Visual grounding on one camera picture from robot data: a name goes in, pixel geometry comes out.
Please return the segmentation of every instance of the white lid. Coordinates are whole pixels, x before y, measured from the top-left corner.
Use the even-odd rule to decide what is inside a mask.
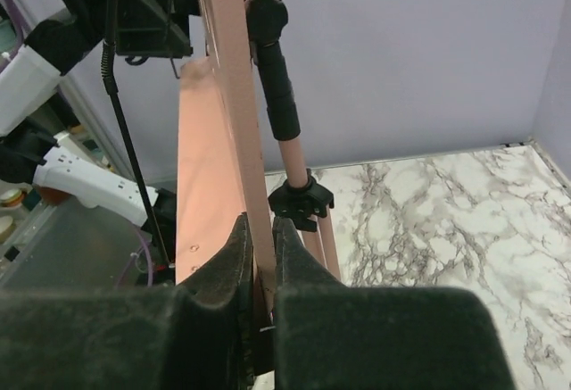
[[[18,195],[20,195],[20,194],[21,194],[21,190],[18,188],[9,189],[0,195],[0,201],[8,201],[8,200],[16,199],[18,197]]]
[[[2,235],[5,231],[10,229],[13,225],[14,219],[12,216],[3,216],[0,218],[0,235]]]

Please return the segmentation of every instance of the marble table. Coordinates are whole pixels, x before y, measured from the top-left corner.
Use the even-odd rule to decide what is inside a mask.
[[[314,174],[335,194],[344,283],[469,289],[520,390],[571,389],[571,200],[530,145]]]

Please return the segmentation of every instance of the black bracket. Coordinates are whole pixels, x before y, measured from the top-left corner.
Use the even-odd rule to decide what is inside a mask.
[[[300,231],[317,232],[318,224],[310,219],[315,215],[327,216],[327,207],[333,209],[333,193],[321,186],[307,169],[308,183],[305,187],[291,187],[286,180],[284,184],[268,197],[269,208],[280,218],[291,219]]]

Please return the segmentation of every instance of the wall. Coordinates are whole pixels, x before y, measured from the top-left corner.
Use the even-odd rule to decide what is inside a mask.
[[[571,178],[571,0],[566,0],[561,16],[535,119],[534,138]]]
[[[23,0],[40,20],[59,0]],[[312,165],[526,139],[564,0],[285,0],[283,49]],[[202,26],[193,21],[196,48]],[[71,73],[121,145],[96,49]],[[176,174],[177,81],[168,62],[117,64],[148,178]],[[260,109],[268,169],[281,165]]]

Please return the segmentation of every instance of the gray wall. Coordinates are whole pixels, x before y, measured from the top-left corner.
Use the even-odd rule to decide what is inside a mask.
[[[534,138],[571,178],[571,0],[561,16],[557,44],[545,79]]]
[[[39,20],[59,0],[23,0]],[[532,131],[564,0],[285,0],[283,49],[312,165],[497,145]],[[202,26],[191,30],[202,48]],[[121,144],[100,50],[71,74]],[[148,178],[176,174],[177,81],[167,62],[117,64]],[[281,165],[261,105],[268,169]]]

